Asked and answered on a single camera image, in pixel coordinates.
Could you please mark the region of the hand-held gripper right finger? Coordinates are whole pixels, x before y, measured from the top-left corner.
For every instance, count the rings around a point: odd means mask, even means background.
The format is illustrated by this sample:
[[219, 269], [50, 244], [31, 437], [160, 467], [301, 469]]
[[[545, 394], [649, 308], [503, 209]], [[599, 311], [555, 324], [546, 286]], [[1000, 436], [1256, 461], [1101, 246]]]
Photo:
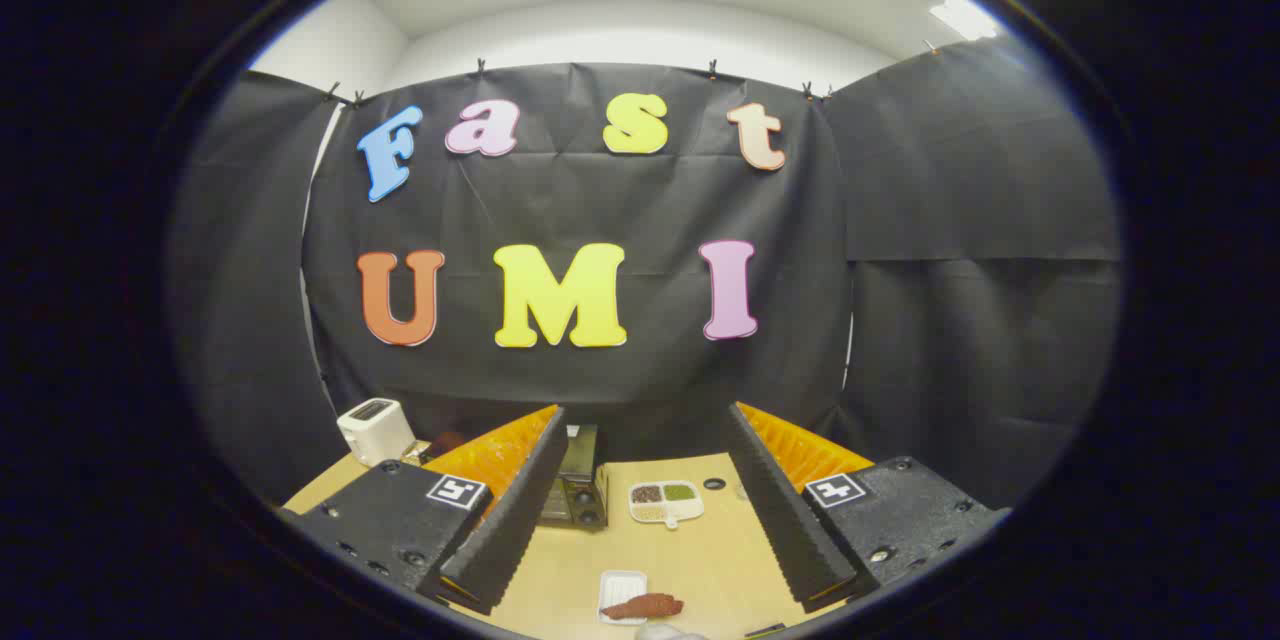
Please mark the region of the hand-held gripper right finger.
[[873, 462], [740, 402], [724, 447], [808, 612], [923, 573], [1007, 516], [910, 456]]

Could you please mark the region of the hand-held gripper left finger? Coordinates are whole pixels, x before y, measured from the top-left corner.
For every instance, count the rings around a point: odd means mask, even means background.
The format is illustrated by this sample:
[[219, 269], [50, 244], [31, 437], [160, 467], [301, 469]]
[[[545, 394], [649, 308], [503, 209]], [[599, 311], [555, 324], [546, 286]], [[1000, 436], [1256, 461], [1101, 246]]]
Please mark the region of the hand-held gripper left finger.
[[387, 460], [291, 525], [379, 582], [486, 614], [532, 538], [567, 451], [548, 406], [425, 466]]

